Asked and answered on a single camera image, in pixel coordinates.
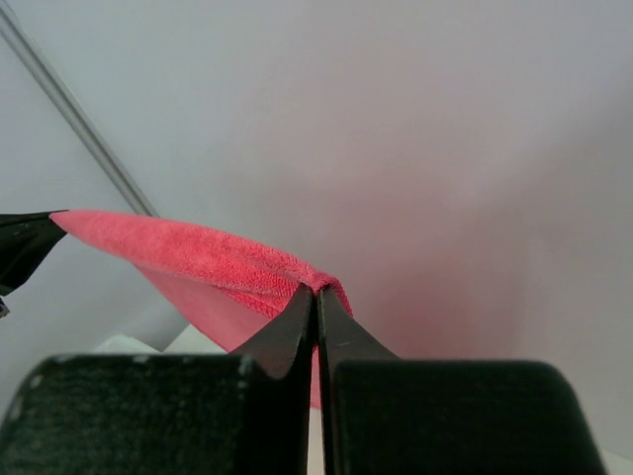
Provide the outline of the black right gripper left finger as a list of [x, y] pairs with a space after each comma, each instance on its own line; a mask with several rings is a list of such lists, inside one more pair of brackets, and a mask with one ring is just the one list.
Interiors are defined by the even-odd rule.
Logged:
[[235, 351], [63, 354], [36, 366], [1, 426], [5, 474], [303, 474], [315, 297]]

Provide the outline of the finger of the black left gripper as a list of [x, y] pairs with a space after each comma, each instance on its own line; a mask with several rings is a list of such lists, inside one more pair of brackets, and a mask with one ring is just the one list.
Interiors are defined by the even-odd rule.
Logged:
[[51, 212], [1, 215], [1, 296], [24, 285], [66, 236]]

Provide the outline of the pink microfiber towel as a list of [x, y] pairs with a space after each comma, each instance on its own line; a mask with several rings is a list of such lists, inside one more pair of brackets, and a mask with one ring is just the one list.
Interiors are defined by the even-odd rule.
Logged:
[[148, 216], [74, 210], [51, 219], [74, 238], [133, 265], [200, 333], [228, 353], [257, 359], [249, 341], [300, 286], [335, 292], [340, 281], [297, 256], [246, 237]]

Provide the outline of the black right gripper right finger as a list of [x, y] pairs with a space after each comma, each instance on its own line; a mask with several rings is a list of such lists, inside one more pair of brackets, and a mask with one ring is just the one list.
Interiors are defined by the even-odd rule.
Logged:
[[406, 360], [316, 298], [329, 474], [601, 474], [575, 391], [525, 360]]

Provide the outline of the left aluminium frame post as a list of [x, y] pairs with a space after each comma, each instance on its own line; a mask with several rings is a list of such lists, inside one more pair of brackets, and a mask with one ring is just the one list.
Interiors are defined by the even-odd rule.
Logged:
[[138, 214], [158, 217], [155, 207], [47, 60], [37, 42], [21, 25], [7, 1], [1, 2], [1, 36], [130, 208]]

